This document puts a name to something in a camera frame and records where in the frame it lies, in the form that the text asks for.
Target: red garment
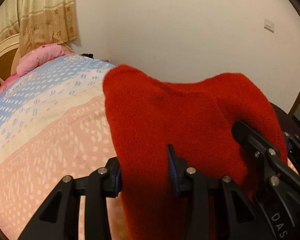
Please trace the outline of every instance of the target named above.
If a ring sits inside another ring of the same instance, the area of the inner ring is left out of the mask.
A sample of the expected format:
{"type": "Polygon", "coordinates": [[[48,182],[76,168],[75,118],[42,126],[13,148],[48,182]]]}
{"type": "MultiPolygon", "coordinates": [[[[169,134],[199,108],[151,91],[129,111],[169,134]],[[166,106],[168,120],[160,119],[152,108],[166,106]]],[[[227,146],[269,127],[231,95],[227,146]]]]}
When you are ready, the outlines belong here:
{"type": "Polygon", "coordinates": [[[103,91],[133,240],[182,239],[186,205],[169,185],[167,144],[205,175],[231,176],[249,197],[257,191],[255,165],[232,137],[234,122],[256,128],[287,162],[272,106],[242,74],[173,84],[121,65],[105,76],[103,91]]]}

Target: polka dot bed sheet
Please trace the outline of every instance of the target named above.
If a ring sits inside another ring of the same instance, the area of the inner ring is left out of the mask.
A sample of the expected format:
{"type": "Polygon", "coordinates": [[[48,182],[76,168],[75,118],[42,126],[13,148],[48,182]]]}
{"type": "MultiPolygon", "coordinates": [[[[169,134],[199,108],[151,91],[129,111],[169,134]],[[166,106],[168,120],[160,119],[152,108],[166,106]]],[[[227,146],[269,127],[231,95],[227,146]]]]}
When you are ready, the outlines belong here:
{"type": "MultiPolygon", "coordinates": [[[[113,65],[59,57],[18,78],[0,94],[0,228],[20,233],[64,175],[88,176],[116,156],[102,80],[113,65]]],[[[120,197],[108,199],[114,240],[130,239],[120,197]]],[[[84,199],[79,239],[84,239],[84,199]]]]}

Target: wooden headboard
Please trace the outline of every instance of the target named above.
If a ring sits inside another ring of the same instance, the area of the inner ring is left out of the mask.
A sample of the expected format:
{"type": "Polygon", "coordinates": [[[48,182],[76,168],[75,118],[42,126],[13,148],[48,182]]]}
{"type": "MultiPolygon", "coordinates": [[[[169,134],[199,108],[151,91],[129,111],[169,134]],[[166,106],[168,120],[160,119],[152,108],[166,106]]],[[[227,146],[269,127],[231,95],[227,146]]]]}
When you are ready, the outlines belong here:
{"type": "MultiPolygon", "coordinates": [[[[63,49],[73,52],[66,44],[61,45],[63,49]]],[[[15,34],[0,42],[0,78],[6,80],[15,74],[17,65],[21,58],[19,48],[19,34],[15,34]]]]}

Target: beige curtain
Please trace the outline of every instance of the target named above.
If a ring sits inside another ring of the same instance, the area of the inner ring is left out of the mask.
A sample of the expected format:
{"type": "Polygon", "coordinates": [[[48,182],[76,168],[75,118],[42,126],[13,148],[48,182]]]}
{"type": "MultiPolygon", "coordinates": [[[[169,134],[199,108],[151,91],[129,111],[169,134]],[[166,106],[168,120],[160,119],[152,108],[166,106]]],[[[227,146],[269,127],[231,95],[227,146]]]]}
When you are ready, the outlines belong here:
{"type": "Polygon", "coordinates": [[[19,33],[22,0],[5,0],[0,6],[0,41],[19,33]]]}
{"type": "Polygon", "coordinates": [[[22,56],[41,45],[78,37],[74,0],[23,0],[19,21],[22,56]]]}

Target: light switch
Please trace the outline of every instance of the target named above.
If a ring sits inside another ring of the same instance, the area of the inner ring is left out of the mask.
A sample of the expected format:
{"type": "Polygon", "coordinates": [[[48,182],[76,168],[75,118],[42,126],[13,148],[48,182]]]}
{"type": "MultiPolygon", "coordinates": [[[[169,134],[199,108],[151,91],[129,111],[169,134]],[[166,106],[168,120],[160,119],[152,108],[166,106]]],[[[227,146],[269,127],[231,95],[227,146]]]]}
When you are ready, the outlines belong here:
{"type": "Polygon", "coordinates": [[[265,29],[274,33],[274,23],[265,18],[265,29]]]}

